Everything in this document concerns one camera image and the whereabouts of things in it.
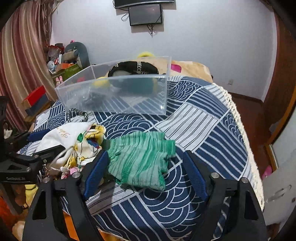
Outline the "white drawstring pouch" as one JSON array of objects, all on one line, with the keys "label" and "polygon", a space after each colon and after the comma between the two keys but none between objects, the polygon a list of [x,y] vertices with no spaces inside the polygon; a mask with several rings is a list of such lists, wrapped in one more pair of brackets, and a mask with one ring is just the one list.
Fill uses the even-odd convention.
[{"label": "white drawstring pouch", "polygon": [[60,168],[66,164],[70,155],[73,153],[78,136],[88,131],[92,125],[93,123],[89,122],[66,123],[45,134],[37,146],[36,152],[58,145],[62,145],[66,150],[63,156],[55,158],[47,168],[51,171],[60,171]]}]

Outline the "floral fabric scrunchie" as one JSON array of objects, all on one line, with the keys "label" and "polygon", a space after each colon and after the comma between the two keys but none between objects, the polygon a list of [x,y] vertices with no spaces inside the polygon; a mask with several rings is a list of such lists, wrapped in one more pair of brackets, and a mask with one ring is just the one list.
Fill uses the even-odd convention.
[{"label": "floral fabric scrunchie", "polygon": [[77,136],[74,147],[70,149],[70,156],[60,168],[61,179],[68,178],[74,172],[81,172],[87,164],[95,159],[102,150],[101,144],[105,133],[106,128],[104,126],[93,124],[89,130]]}]

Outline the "green knitted cloth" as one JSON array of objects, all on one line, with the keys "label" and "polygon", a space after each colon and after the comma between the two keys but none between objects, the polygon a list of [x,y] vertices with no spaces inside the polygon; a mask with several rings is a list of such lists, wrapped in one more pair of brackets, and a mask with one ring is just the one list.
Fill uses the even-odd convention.
[{"label": "green knitted cloth", "polygon": [[176,156],[176,143],[162,132],[133,132],[104,140],[108,153],[108,174],[117,184],[164,191],[164,174],[168,163]]}]

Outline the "yellow plush toy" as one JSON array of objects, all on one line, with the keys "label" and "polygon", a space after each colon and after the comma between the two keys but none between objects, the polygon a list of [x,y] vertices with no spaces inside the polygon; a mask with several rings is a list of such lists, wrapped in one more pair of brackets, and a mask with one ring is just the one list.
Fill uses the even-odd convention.
[{"label": "yellow plush toy", "polygon": [[25,185],[25,195],[26,195],[25,207],[30,207],[37,190],[38,190],[38,186],[36,184]]}]

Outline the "red and grey box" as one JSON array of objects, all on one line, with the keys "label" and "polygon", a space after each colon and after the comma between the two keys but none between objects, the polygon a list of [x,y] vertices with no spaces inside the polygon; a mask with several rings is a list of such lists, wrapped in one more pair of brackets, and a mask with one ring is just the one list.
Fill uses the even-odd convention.
[{"label": "red and grey box", "polygon": [[22,102],[21,105],[29,116],[36,114],[49,101],[45,87],[42,85],[33,90]]}]

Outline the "blue wave pattern cover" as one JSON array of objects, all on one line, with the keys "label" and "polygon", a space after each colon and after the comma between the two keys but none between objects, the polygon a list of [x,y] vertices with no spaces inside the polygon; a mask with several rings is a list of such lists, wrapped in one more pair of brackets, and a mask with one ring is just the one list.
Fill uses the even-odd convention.
[{"label": "blue wave pattern cover", "polygon": [[192,77],[100,77],[56,88],[23,240],[267,240],[263,188],[223,88]]}]

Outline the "green cardboard box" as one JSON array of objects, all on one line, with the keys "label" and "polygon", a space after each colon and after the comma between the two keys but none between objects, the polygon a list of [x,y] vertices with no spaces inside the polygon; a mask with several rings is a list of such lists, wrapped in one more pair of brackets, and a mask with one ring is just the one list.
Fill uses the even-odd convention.
[{"label": "green cardboard box", "polygon": [[72,77],[76,73],[80,72],[82,69],[78,66],[78,64],[71,65],[66,69],[62,69],[59,72],[56,72],[52,75],[52,79],[56,82],[56,78],[62,76],[63,81],[66,81],[68,78]]}]

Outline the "yellow felt ball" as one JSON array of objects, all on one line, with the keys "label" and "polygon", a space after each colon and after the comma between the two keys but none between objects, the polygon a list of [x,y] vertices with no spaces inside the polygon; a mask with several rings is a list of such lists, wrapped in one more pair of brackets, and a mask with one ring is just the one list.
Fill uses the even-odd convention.
[{"label": "yellow felt ball", "polygon": [[109,88],[110,85],[109,79],[105,77],[99,77],[92,83],[92,86],[96,88]]}]

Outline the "grey-green plush toy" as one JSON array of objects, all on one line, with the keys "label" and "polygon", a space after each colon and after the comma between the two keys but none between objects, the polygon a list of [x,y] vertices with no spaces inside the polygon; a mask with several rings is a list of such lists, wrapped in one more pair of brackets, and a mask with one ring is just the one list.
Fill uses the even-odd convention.
[{"label": "grey-green plush toy", "polygon": [[90,66],[88,52],[85,45],[81,42],[72,42],[68,44],[62,55],[63,63],[76,62],[81,69]]}]

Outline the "green sponge cloth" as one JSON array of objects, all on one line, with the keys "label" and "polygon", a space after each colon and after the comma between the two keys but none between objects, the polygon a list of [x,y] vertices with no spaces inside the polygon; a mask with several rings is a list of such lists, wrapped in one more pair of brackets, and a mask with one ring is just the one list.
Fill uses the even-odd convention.
[{"label": "green sponge cloth", "polygon": [[135,95],[149,95],[157,92],[158,81],[156,78],[130,78],[120,83],[123,92]]}]

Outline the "clear plastic storage box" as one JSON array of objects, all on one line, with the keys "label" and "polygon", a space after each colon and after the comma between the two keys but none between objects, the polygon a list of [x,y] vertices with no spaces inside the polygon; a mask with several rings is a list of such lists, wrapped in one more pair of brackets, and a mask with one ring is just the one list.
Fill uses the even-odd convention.
[{"label": "clear plastic storage box", "polygon": [[[158,68],[159,74],[137,74],[108,77],[107,73],[117,63],[143,61]],[[105,113],[140,113],[164,115],[167,109],[168,80],[171,57],[144,57],[131,60],[118,60],[91,65],[56,87],[55,91],[66,110],[76,108],[82,111]],[[109,79],[109,88],[96,88],[92,83],[99,77]],[[135,95],[123,92],[120,83],[130,78],[156,78],[157,92],[149,95]]]}]

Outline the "beige fluffy patch blanket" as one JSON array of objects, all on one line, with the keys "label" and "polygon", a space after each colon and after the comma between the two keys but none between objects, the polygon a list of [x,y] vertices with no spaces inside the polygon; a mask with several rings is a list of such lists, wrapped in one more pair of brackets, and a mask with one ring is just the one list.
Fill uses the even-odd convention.
[{"label": "beige fluffy patch blanket", "polygon": [[171,61],[170,77],[187,76],[203,79],[213,83],[213,78],[207,66],[193,61]]}]

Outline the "yellow-green plush cushion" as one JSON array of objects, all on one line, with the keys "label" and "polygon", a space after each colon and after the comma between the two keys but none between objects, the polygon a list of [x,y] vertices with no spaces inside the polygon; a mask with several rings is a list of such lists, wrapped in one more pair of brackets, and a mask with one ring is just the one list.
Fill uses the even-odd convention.
[{"label": "yellow-green plush cushion", "polygon": [[152,54],[151,52],[142,52],[140,54],[138,54],[137,56],[138,58],[144,58],[144,57],[154,57],[154,54]]}]

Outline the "dark wall-mounted television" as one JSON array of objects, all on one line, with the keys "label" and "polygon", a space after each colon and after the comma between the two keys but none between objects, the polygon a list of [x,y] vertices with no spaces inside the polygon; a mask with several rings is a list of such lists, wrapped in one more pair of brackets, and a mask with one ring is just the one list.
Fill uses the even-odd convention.
[{"label": "dark wall-mounted television", "polygon": [[115,9],[121,9],[140,4],[173,4],[174,2],[175,0],[113,0],[113,5]]}]

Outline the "small wall-mounted screen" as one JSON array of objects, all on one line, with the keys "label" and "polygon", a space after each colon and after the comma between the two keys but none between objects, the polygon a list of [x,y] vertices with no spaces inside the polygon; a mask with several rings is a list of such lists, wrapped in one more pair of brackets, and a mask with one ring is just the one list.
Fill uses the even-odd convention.
[{"label": "small wall-mounted screen", "polygon": [[128,8],[130,26],[155,25],[163,23],[163,9],[160,4],[143,4]]}]

